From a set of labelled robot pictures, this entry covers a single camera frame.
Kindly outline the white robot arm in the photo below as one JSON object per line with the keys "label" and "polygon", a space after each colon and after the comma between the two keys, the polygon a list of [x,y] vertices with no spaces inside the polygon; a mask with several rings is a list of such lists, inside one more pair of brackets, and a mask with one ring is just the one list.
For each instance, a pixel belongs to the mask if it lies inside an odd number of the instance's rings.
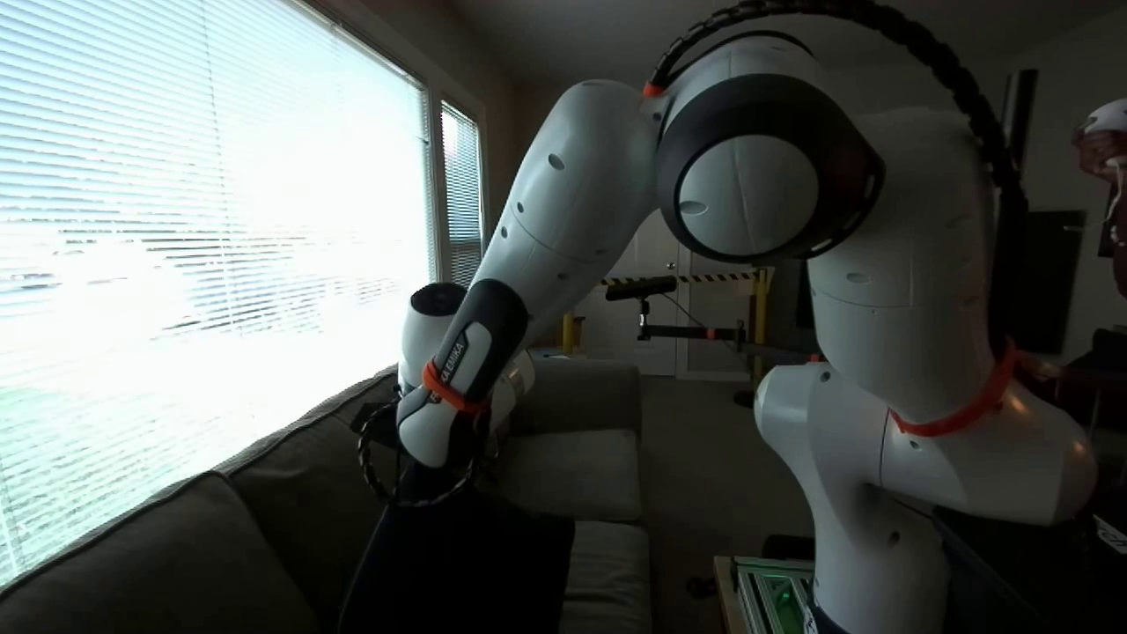
{"label": "white robot arm", "polygon": [[1007,335],[1029,197],[962,58],[882,0],[736,0],[639,84],[547,108],[495,231],[396,407],[454,473],[531,331],[662,217],[697,257],[795,266],[801,352],[754,421],[813,521],[813,634],[943,634],[943,517],[1050,527],[1095,493],[1088,432]]}

